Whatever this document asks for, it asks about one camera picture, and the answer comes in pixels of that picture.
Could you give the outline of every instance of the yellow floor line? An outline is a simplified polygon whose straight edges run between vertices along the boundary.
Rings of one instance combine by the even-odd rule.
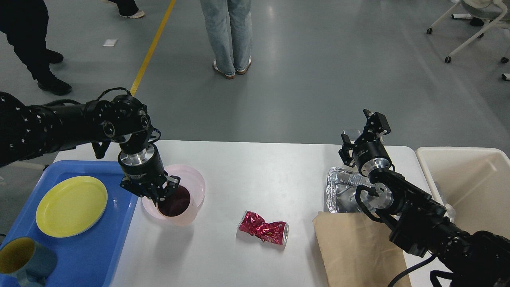
[[[172,12],[174,4],[175,4],[175,0],[172,0],[170,2],[170,5],[168,5],[168,8],[166,9],[165,16],[163,17],[163,20],[161,20],[158,31],[156,32],[156,35],[154,36],[154,39],[152,40],[152,43],[150,44],[149,51],[147,51],[147,55],[145,55],[145,59],[143,59],[142,66],[138,70],[138,74],[136,75],[135,81],[130,89],[131,95],[133,95],[133,96],[135,96],[136,90],[138,89],[138,85],[140,84],[140,81],[142,81],[143,74],[145,73],[145,70],[147,69],[147,66],[149,65],[150,59],[152,58],[152,54],[154,53],[156,46],[158,45],[159,38],[161,37],[161,33],[163,33],[163,29],[165,29],[166,22],[168,21],[168,17],[170,16],[170,13]]]

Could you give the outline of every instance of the white sneaker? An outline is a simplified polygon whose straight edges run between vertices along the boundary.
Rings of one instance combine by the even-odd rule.
[[[240,70],[240,71],[237,71],[237,74],[238,75],[244,75],[246,73],[246,71],[248,71],[248,68],[251,66],[251,55],[250,55],[250,59],[248,60],[248,65],[246,66],[246,68]]]
[[[214,62],[213,62],[213,67],[214,67],[215,70],[218,71],[218,73],[222,74],[225,78],[227,78],[229,80],[231,80],[231,79],[236,77],[235,73],[233,75],[229,76],[229,75],[224,74],[222,71],[220,71],[220,69],[218,69],[218,66],[216,65],[216,60],[214,60]]]
[[[124,18],[131,18],[131,19],[138,19],[138,18],[142,18],[143,16],[145,16],[145,12],[143,12],[143,10],[138,10],[138,12],[136,12],[135,14],[133,14],[131,16],[122,16],[122,17],[124,17]]]

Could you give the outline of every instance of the gray floor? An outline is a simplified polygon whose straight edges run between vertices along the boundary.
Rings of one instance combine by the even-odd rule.
[[[46,4],[48,47],[65,56],[52,71],[73,86],[66,98],[85,102],[111,87],[131,87],[169,0],[138,0],[147,16],[136,20],[100,1]],[[500,77],[510,65],[499,63],[509,33],[488,31],[445,64],[477,31],[448,18],[427,36],[451,5],[256,0],[253,65],[230,81],[212,69],[199,1],[176,0],[136,97],[163,139],[339,144],[344,129],[363,128],[367,108],[387,116],[387,145],[510,154],[510,83]],[[119,40],[106,48],[105,39]],[[0,90],[27,105],[62,98],[37,87],[3,34],[0,54]],[[54,156],[37,160],[51,163]],[[6,233],[40,173],[4,168],[0,175],[7,183],[0,185],[0,233]]]

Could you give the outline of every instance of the blue mug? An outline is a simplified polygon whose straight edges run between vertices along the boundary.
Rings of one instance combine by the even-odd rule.
[[[21,287],[43,287],[56,265],[55,252],[29,237],[0,249],[0,273],[16,278]]]

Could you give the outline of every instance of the black shoe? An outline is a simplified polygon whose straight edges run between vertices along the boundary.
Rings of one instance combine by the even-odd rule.
[[[64,56],[62,54],[52,51],[50,49],[46,49],[46,59],[50,64],[58,64],[64,60]]]
[[[55,76],[49,79],[37,80],[37,86],[43,91],[49,91],[56,95],[65,95],[72,90],[71,85],[57,79]]]
[[[482,27],[483,21],[479,18],[473,17],[473,19],[471,19],[471,21],[469,22],[469,25],[475,26],[475,27]]]

